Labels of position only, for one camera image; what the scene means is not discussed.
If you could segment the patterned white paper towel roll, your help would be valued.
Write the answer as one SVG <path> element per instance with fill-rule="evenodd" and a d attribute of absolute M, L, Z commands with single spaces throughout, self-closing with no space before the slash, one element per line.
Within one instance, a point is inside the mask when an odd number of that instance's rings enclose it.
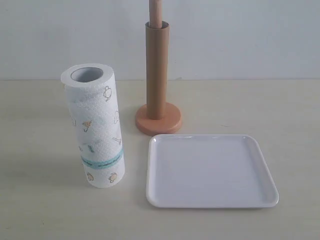
<path fill-rule="evenodd" d="M 125 160 L 114 70 L 79 64 L 60 79 L 87 181 L 100 189 L 116 185 L 125 174 Z"/>

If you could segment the brown cardboard tube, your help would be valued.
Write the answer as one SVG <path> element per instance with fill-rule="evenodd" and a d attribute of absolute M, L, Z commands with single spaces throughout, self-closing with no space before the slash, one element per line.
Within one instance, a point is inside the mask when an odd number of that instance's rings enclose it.
<path fill-rule="evenodd" d="M 146 47 L 146 106 L 147 116 L 160 120 L 165 116 L 168 46 L 170 26 L 162 22 L 162 28 L 151 28 L 145 24 Z"/>

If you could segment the wooden paper towel holder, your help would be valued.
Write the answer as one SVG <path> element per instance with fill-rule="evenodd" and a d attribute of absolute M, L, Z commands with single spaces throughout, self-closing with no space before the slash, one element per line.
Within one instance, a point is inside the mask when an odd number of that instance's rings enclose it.
<path fill-rule="evenodd" d="M 162 1 L 150 0 L 149 6 L 149 26 L 154 29 L 162 28 Z M 146 74 L 146 97 L 147 97 L 147 74 Z M 182 114 L 178 107 L 167 102 L 165 115 L 163 118 L 153 120 L 147 116 L 147 103 L 141 106 L 135 114 L 135 125 L 144 134 L 155 136 L 158 134 L 173 134 L 182 125 Z"/>

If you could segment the white square plastic tray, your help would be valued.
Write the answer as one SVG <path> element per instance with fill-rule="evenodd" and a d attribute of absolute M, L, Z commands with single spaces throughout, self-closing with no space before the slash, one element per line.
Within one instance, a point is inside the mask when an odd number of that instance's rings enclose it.
<path fill-rule="evenodd" d="M 157 208 L 272 208 L 280 196 L 246 134 L 158 134 L 149 141 L 146 198 Z"/>

